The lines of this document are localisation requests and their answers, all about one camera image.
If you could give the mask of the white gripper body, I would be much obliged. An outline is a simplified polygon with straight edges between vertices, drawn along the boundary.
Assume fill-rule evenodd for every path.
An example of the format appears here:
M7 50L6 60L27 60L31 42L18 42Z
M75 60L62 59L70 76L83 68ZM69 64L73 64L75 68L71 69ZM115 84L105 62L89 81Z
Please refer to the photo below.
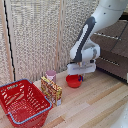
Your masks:
M68 64L67 65L67 73L69 75L80 75L85 73L91 73L94 72L96 69L95 63L90 62L83 62L81 66L79 66L76 63Z

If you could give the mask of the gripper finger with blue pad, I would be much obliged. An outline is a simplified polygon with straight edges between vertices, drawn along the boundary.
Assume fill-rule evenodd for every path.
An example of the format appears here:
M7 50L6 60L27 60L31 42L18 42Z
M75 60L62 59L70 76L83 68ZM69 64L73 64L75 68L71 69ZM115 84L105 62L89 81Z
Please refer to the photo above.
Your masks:
M79 75L78 81L79 81L79 82L80 82L80 81L83 81L83 76Z

